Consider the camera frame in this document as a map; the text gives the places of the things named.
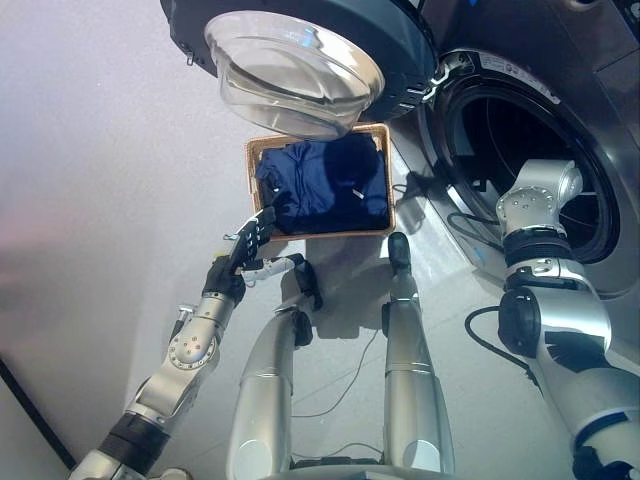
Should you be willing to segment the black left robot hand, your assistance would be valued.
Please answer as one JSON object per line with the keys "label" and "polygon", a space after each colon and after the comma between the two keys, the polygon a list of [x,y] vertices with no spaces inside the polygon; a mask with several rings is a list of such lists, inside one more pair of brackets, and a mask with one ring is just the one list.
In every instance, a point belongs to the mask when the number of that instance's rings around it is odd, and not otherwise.
{"label": "black left robot hand", "polygon": [[235,234],[226,237],[231,242],[230,250],[218,256],[210,270],[213,274],[211,282],[216,291],[238,281],[253,284],[304,266],[305,259],[301,254],[258,257],[259,249],[271,239],[275,220],[275,209],[263,208],[250,217]]}

